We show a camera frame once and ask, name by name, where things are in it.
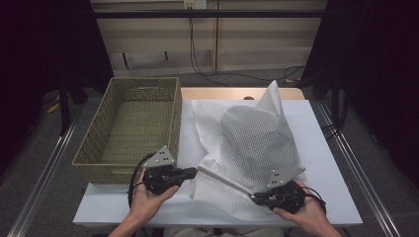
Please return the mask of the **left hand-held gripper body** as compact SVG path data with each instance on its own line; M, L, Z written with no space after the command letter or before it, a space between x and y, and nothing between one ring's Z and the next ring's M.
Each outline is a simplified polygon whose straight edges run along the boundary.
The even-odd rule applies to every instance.
M177 185L180 169L175 166L175 159L167 146L163 146L143 165L145 172L142 182L146 189L155 195L165 193Z

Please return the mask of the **green woven basket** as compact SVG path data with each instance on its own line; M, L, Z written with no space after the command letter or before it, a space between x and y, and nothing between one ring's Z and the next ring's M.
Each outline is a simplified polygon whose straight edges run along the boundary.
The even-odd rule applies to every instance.
M127 184L141 158L166 146L176 157L182 117L177 77L114 77L72 167L92 184Z

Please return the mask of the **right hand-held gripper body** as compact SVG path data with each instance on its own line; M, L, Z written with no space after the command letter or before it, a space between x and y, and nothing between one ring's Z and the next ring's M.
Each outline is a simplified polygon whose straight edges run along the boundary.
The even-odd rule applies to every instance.
M267 207L297 213L304 205L304 190L293 180L303 173L303 167L274 170L268 182Z

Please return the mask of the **person's right hand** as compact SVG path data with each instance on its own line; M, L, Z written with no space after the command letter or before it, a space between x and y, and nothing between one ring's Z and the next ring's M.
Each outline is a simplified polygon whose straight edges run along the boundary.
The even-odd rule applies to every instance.
M295 214L278 207L275 207L273 212L282 219L297 224L308 233L319 235L322 232L323 227L326 226L329 221L317 199L313 197L310 191L306 191L306 193L307 197L304 200L304 206Z

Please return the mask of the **black horizontal metal bar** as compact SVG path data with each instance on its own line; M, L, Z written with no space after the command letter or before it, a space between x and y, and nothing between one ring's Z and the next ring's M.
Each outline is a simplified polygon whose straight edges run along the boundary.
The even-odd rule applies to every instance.
M153 19L153 18L322 18L324 10L96 10L97 19Z

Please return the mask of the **white wall outlet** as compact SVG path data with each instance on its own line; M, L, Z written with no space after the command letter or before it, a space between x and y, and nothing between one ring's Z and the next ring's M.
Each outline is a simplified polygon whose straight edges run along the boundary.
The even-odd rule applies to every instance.
M207 0L183 0L183 4L187 10L205 10L208 7Z

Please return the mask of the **person's left hand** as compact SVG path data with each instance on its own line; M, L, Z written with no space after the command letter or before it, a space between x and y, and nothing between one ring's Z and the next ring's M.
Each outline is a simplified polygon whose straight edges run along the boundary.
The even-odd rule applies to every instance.
M161 205L170 199L180 189L179 186L173 186L161 195L155 195L150 192L142 181L139 181L134 187L132 204L128 217L135 226L142 226L151 220L158 212Z

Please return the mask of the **white mesh laundry bag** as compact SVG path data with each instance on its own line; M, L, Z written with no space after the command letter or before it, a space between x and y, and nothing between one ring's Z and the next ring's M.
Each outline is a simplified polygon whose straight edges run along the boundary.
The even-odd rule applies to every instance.
M272 82L254 106L194 101L192 108L208 154L191 181L191 199L247 221L276 220L272 210L250 196L269 189L273 172L300 166L278 84Z

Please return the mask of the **metal floor rail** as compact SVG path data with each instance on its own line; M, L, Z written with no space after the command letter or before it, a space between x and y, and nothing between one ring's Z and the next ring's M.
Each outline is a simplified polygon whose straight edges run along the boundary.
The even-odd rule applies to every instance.
M331 126L331 139L337 143L340 153L344 156L355 180L357 181L358 187L363 193L363 196L372 210L384 236L401 237L390 213L367 177L344 133L333 124L330 109L327 107L325 102L318 102L318 108L320 109L326 123Z
M25 237L28 229L35 217L35 214L42 202L46 189L50 183L52 175L66 150L66 147L73 136L73 132L77 123L80 121L84 107L81 106L76 109L73 114L73 121L69 128L59 136L52 153L50 154L45 167L42 170L41 176L34 184L34 188L25 205L21 208L14 224L12 225L7 237Z

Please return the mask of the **black metal stand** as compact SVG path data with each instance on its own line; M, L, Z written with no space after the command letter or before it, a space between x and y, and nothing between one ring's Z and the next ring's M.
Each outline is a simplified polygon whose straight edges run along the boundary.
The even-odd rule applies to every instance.
M339 83L340 73L335 72L333 75L333 86L331 89L331 116L333 124L339 126Z
M59 81L59 104L60 104L60 113L61 113L61 135L64 135L67 129L70 127L70 110L68 105L68 94L65 86L65 78L62 77Z

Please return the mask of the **yellow floor tape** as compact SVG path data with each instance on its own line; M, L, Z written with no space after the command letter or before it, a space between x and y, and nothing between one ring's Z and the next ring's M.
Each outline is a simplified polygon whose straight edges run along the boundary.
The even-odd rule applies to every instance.
M58 108L59 104L60 104L60 97L59 97L59 96L57 96L57 97L54 99L53 103L52 103L52 104L51 104L51 105L47 108L46 112L47 112L48 114L53 113L54 111L56 111L56 110L57 110L57 108Z

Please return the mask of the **black curtain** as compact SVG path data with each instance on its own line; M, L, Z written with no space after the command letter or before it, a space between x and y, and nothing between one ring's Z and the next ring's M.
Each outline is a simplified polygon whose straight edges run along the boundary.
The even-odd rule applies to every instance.
M301 81L344 90L419 189L419 0L326 0Z
M0 0L0 174L50 90L82 103L114 76L90 0Z

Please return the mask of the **wooden table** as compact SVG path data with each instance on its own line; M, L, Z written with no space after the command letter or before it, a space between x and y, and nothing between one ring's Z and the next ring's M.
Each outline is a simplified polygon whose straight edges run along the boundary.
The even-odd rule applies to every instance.
M183 87L184 100L242 100L251 97L254 100L262 98L266 88L231 88L231 87ZM283 100L304 100L304 95L297 88L279 88Z

